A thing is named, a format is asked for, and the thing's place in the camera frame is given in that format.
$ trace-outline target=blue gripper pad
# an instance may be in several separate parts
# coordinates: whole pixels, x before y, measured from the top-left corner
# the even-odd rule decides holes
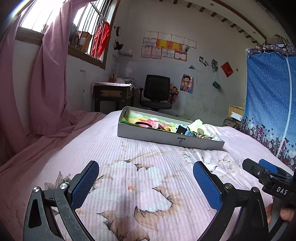
[[[221,192],[198,162],[194,163],[193,175],[211,208],[219,211],[222,207]]]
[[[267,170],[269,170],[270,172],[272,173],[275,173],[277,174],[278,173],[278,169],[277,169],[277,166],[269,163],[268,161],[264,160],[264,159],[261,159],[259,161],[259,165],[263,166],[264,168],[266,168]]]
[[[73,210],[82,206],[98,175],[99,165],[94,161],[71,193],[71,206]]]

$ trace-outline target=white cloth on desk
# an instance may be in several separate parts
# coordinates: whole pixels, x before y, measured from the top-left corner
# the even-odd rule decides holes
[[[119,84],[119,83],[109,83],[109,82],[97,82],[97,83],[94,83],[93,86],[92,86],[92,89],[91,89],[91,93],[93,93],[94,91],[94,86],[95,85],[112,85],[112,86],[129,86],[132,89],[137,89],[136,86],[134,86],[133,84]]]

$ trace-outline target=wooden desk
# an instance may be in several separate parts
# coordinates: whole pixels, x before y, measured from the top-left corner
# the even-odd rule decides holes
[[[123,107],[133,106],[135,97],[135,89],[130,86],[114,86],[95,84],[93,89],[94,94],[94,111],[100,112],[101,101],[114,101],[117,103],[116,110],[121,110]]]
[[[244,115],[244,109],[241,108],[241,107],[238,107],[238,106],[230,105],[229,106],[229,111],[228,111],[228,117],[230,117],[231,112],[237,113],[237,114],[242,115],[242,116]]]

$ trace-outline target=chair seat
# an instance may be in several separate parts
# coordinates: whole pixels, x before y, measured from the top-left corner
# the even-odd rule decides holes
[[[147,100],[141,101],[141,106],[151,108],[151,109],[160,109],[160,110],[167,110],[172,108],[172,105],[167,102],[153,102],[153,101],[147,101]]]

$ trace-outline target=chair backrest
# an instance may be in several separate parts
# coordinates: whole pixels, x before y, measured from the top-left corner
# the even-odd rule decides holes
[[[148,74],[143,96],[152,101],[168,100],[170,97],[170,78]]]

